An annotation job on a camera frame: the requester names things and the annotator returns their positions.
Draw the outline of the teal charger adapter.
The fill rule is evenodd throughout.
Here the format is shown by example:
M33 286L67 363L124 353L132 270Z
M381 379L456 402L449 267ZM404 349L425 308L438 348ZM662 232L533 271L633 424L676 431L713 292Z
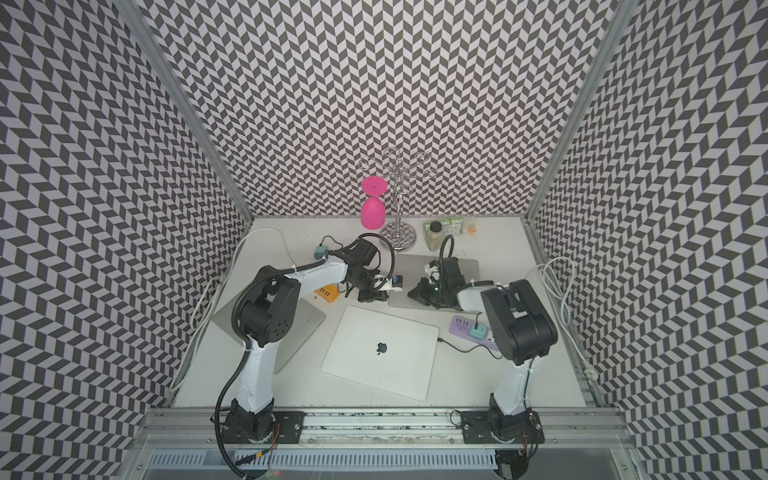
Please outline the teal charger adapter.
M324 245L318 245L315 248L314 258L316 260L325 259L328 256L328 247Z

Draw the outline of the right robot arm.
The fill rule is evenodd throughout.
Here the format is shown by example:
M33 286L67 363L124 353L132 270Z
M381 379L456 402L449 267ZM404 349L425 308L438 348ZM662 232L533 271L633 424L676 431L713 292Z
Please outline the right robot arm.
M466 280L458 259L434 260L408 297L435 309L485 316L503 360L500 379L490 394L486 426L503 443L533 446L544 441L542 426L529 402L534 361L558 342L555 323L526 280L501 285Z

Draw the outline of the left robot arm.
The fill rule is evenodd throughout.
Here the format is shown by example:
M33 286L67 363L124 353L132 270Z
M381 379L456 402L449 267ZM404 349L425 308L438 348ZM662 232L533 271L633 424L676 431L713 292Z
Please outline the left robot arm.
M358 300L384 301L384 287L395 277L396 251L389 241L389 270L370 268L383 255L359 235L351 244L330 250L310 264L278 269L262 267L241 290L231 310L230 324L243 341L244 353L214 406L212 422L220 444L261 443L277 436L273 417L273 376L280 342L292 329L300 299L327 285L345 283L358 291Z

